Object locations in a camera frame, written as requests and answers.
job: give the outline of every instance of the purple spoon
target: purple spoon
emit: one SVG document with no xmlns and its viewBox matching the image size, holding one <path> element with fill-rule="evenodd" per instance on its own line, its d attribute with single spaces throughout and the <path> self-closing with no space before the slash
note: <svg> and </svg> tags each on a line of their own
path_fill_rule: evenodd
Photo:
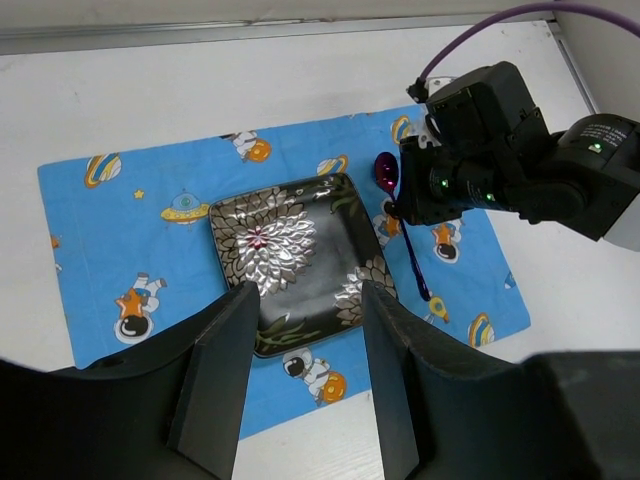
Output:
<svg viewBox="0 0 640 480">
<path fill-rule="evenodd" d="M 400 170 L 398 169 L 398 161 L 396 160 L 395 155 L 389 152 L 383 152 L 378 155 L 374 163 L 374 171 L 378 187 L 380 187 L 391 197 L 391 201 L 393 203 L 396 203 L 396 196 L 393 192 L 398 186 Z M 404 241 L 407 244 L 407 250 L 409 250 L 409 257 L 411 258 L 411 268 L 413 269 L 413 273 L 416 276 L 416 282 L 418 283 L 420 296 L 425 300 L 425 302 L 428 302 L 429 300 L 431 300 L 429 289 L 427 288 L 427 284 L 424 281 L 424 276 L 422 275 L 422 271 L 420 270 L 420 265 L 418 264 L 418 259 L 416 258 L 416 253 L 413 250 L 413 246 L 411 245 L 411 240 L 409 240 L 409 234 L 407 233 L 404 220 L 402 218 L 400 218 L 399 220 L 400 227 L 402 228 L 402 234 L 404 236 Z"/>
</svg>

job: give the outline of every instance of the placemat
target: placemat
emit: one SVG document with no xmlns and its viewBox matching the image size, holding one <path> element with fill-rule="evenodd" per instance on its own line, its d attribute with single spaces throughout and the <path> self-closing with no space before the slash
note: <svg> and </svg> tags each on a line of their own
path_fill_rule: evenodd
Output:
<svg viewBox="0 0 640 480">
<path fill-rule="evenodd" d="M 428 304 L 420 298 L 398 223 L 384 213 L 388 198 L 372 170 L 380 152 L 397 152 L 421 114 L 412 106 L 41 167 L 76 365 L 86 367 L 156 334 L 226 290 L 207 221 L 211 203 L 330 172 L 353 179 L 409 310 L 474 347 L 529 326 L 513 275 L 480 210 L 434 227 L 409 227 L 434 295 Z M 368 268 L 373 273 L 378 266 Z M 139 322 L 123 327 L 127 317 Z M 287 374 L 284 364 L 293 357 L 304 362 L 307 376 Z M 341 374 L 345 395 L 318 395 L 323 371 Z M 254 357 L 241 438 L 369 388 L 361 328 L 284 356 Z"/>
</svg>

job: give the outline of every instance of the black square plate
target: black square plate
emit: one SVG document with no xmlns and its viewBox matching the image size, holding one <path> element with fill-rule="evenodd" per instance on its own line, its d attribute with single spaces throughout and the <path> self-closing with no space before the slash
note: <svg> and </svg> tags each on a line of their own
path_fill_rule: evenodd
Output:
<svg viewBox="0 0 640 480">
<path fill-rule="evenodd" d="M 228 198 L 209 220 L 229 287 L 258 284 L 255 353 L 280 355 L 362 323 L 362 281 L 396 295 L 369 217 L 343 173 Z"/>
</svg>

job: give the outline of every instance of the flower pattern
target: flower pattern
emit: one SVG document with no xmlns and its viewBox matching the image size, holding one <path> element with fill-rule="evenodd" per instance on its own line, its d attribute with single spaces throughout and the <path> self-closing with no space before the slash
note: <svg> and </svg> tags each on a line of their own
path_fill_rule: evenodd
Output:
<svg viewBox="0 0 640 480">
<path fill-rule="evenodd" d="M 353 273 L 347 275 L 347 283 L 344 283 L 342 291 L 336 294 L 334 306 L 340 309 L 338 318 L 342 320 L 344 326 L 362 324 L 362 282 L 364 280 L 373 280 L 383 285 L 394 298 L 397 296 L 384 259 L 376 255 L 373 260 L 367 260 L 364 267 L 356 267 Z"/>
<path fill-rule="evenodd" d="M 224 200 L 210 216 L 227 280 L 256 282 L 261 297 L 295 283 L 314 254 L 314 223 L 278 187 Z"/>
</svg>

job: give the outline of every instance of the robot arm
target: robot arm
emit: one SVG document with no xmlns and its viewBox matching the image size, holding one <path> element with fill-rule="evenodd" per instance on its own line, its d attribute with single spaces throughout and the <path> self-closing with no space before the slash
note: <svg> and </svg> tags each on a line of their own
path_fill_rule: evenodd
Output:
<svg viewBox="0 0 640 480">
<path fill-rule="evenodd" d="M 640 251 L 640 125 L 597 114 L 550 134 L 518 69 L 472 71 L 424 101 L 432 142 L 400 143 L 401 183 L 389 212 L 412 225 L 471 208 L 556 221 L 593 240 Z"/>
</svg>

